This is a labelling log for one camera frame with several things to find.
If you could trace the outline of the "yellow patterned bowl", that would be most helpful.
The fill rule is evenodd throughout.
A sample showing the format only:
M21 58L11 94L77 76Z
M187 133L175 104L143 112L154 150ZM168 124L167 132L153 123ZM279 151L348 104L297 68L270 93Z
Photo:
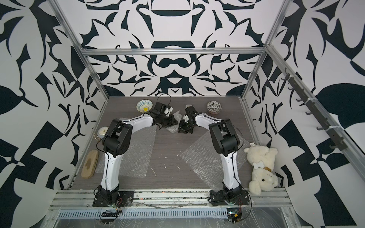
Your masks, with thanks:
M147 113L153 108L153 102L148 99L139 101L136 105L136 109L141 113Z

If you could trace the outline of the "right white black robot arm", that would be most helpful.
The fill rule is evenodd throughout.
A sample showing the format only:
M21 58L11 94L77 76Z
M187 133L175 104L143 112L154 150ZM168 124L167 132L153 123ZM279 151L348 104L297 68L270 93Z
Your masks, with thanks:
M238 177L237 151L240 140L230 119L216 119L205 113L196 111L190 105L185 109L185 115L179 123L180 133L194 132L195 127L209 130L213 147L220 155L223 167L223 190L227 198L233 198L242 191Z

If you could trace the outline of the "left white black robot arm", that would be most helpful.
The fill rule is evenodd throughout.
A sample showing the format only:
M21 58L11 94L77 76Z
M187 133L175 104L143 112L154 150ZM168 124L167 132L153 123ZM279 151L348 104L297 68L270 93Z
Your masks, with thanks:
M107 132L101 139L105 155L105 167L103 178L98 186L98 194L104 198L111 198L119 189L118 172L121 160L127 152L132 134L144 128L154 125L159 128L168 128L178 125L174 115L155 115L153 113L142 114L138 117L126 120L114 119L109 125Z

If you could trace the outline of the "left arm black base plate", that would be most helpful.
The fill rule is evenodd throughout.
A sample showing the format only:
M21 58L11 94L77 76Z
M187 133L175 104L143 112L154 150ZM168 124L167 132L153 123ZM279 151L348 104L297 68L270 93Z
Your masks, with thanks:
M92 207L127 207L133 203L134 191L106 191L99 189L94 197Z

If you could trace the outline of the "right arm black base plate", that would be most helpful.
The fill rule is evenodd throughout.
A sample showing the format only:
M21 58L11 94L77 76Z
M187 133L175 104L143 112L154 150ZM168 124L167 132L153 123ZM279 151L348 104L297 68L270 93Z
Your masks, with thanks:
M213 206L246 206L251 203L251 200L248 192L239 186L235 189L223 189L218 192L211 190L208 202Z

